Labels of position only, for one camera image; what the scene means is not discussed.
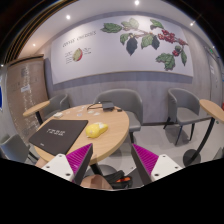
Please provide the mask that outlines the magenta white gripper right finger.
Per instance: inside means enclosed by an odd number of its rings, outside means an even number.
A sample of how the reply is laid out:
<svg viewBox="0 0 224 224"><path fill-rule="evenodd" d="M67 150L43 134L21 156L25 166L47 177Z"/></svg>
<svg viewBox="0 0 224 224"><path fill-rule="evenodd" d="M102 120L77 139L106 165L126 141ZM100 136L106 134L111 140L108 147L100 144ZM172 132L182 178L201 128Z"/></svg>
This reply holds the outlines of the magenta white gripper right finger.
<svg viewBox="0 0 224 224"><path fill-rule="evenodd" d="M168 155L156 155L136 144L132 145L131 154L144 185L148 185L182 169Z"/></svg>

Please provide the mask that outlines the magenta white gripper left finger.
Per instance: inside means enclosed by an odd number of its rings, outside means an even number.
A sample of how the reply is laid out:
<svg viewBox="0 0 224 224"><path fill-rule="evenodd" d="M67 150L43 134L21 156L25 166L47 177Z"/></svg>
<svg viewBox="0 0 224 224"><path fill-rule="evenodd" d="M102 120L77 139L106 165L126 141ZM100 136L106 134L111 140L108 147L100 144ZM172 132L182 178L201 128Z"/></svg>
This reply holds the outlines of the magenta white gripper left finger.
<svg viewBox="0 0 224 224"><path fill-rule="evenodd" d="M80 185L93 154L93 144L85 145L68 155L58 154L43 170Z"/></svg>

